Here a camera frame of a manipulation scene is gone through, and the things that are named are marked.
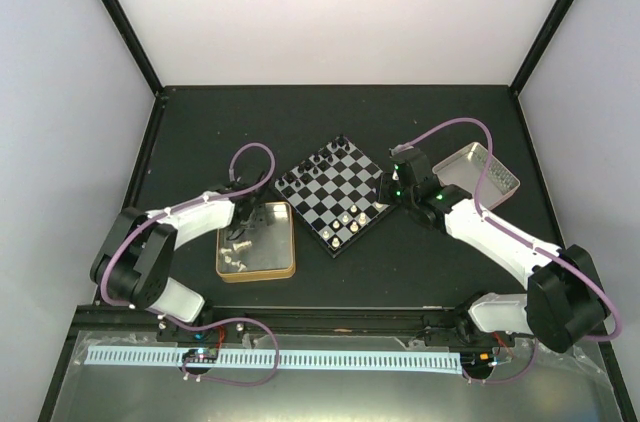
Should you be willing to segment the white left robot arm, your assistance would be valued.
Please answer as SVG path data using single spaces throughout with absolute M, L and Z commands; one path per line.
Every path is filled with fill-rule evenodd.
M 232 182 L 173 207 L 122 210 L 90 269 L 101 299 L 168 316 L 191 340 L 207 339 L 215 318 L 203 296 L 171 278 L 174 253 L 207 233 L 248 225 L 264 191 L 262 183 Z

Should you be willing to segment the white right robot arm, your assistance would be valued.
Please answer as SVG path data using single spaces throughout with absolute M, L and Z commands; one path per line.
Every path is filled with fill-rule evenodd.
M 495 216 L 463 188 L 442 184 L 418 148 L 395 151 L 391 161 L 392 171 L 379 178 L 379 203 L 400 206 L 419 225 L 468 244 L 524 289 L 472 301 L 454 321 L 461 342 L 476 345 L 492 332 L 515 333 L 562 353 L 611 315 L 603 290 L 581 270 L 591 259 L 586 250 L 545 243 Z

